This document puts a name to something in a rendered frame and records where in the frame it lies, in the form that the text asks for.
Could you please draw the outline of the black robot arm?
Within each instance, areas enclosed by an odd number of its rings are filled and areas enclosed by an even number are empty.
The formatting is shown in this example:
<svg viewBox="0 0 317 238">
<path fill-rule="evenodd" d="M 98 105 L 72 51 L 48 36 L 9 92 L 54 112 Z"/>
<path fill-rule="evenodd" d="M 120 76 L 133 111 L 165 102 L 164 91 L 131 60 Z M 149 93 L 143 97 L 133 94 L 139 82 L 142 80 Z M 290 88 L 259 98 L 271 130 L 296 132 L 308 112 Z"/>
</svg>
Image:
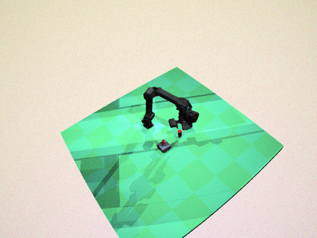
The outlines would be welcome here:
<svg viewBox="0 0 317 238">
<path fill-rule="evenodd" d="M 199 117 L 199 113 L 196 111 L 191 110 L 192 105 L 190 104 L 189 100 L 183 97 L 177 97 L 165 90 L 163 90 L 161 87 L 149 87 L 143 94 L 144 99 L 146 100 L 146 113 L 144 115 L 144 118 L 142 119 L 142 123 L 144 123 L 144 127 L 146 129 L 151 128 L 154 126 L 152 123 L 152 119 L 155 116 L 155 113 L 152 112 L 153 108 L 153 98 L 156 96 L 160 96 L 171 103 L 176 105 L 176 109 L 179 110 L 179 116 L 181 118 L 188 117 L 187 120 L 181 120 L 182 129 L 183 130 L 189 130 L 192 128 L 192 123 L 189 122 L 189 119 L 193 121 L 197 121 Z"/>
</svg>

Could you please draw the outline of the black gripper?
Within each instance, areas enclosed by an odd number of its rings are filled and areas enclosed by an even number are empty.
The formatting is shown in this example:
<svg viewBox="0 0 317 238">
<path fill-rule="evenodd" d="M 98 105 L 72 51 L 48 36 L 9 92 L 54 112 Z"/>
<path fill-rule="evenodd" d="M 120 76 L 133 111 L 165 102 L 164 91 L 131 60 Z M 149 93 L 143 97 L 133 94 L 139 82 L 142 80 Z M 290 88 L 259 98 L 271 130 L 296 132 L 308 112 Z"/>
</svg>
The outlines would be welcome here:
<svg viewBox="0 0 317 238">
<path fill-rule="evenodd" d="M 171 128 L 177 127 L 177 129 L 178 129 L 178 124 L 179 124 L 179 123 L 181 124 L 181 120 L 183 120 L 183 119 L 184 119 L 184 120 L 187 120 L 187 119 L 188 119 L 188 117 L 181 118 L 180 116 L 178 116 L 178 118 L 179 118 L 178 120 L 175 120 L 174 118 L 168 120 L 169 125 L 170 125 Z M 196 121 L 193 121 L 193 120 L 189 119 L 189 122 L 190 122 L 190 123 L 195 123 Z"/>
</svg>

